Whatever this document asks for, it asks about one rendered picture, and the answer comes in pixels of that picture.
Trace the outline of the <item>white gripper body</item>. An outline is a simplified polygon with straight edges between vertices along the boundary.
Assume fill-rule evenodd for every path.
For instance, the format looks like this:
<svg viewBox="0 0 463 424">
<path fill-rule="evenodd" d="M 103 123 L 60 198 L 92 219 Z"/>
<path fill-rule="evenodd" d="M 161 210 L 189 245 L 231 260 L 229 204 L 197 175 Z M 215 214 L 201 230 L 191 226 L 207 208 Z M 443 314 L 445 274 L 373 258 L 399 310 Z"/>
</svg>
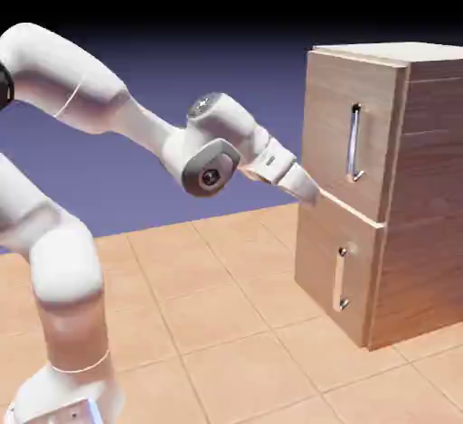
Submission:
<svg viewBox="0 0 463 424">
<path fill-rule="evenodd" d="M 298 163 L 294 163 L 279 180 L 277 187 L 302 203 L 315 203 L 320 190 L 318 184 Z"/>
</svg>

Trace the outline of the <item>large light wood cabinet door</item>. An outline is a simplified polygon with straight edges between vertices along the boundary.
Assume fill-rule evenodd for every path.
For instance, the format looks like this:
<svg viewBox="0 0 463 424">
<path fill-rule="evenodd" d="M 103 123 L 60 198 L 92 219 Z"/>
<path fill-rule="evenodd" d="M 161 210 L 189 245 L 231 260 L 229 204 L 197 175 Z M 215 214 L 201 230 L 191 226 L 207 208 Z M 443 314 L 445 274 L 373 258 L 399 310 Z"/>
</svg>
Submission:
<svg viewBox="0 0 463 424">
<path fill-rule="evenodd" d="M 389 208 L 409 66 L 403 61 L 316 48 L 307 55 L 303 166 L 326 192 L 372 221 Z M 362 106 L 356 169 L 346 178 L 351 107 Z"/>
</svg>

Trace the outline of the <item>small light wood cabinet door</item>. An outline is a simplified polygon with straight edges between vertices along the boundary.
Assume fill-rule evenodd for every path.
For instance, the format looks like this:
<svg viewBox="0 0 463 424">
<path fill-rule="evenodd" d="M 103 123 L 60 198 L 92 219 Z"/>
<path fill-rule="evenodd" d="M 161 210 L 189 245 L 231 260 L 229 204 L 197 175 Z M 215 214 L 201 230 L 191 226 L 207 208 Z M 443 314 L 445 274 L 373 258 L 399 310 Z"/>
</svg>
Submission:
<svg viewBox="0 0 463 424">
<path fill-rule="evenodd" d="M 295 280 L 357 345 L 369 342 L 372 303 L 384 225 L 320 197 L 317 204 L 298 209 Z M 337 313 L 332 305 L 337 250 L 352 242 L 345 271 L 349 306 Z"/>
</svg>

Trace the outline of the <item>light wood cabinet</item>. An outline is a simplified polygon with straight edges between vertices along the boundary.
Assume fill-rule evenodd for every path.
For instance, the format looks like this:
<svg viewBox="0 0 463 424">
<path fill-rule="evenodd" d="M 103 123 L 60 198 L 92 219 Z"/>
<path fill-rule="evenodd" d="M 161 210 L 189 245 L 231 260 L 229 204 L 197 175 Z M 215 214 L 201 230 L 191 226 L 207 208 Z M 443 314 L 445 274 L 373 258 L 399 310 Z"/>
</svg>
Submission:
<svg viewBox="0 0 463 424">
<path fill-rule="evenodd" d="M 409 66 L 365 348 L 463 321 L 463 46 L 316 48 Z"/>
</svg>

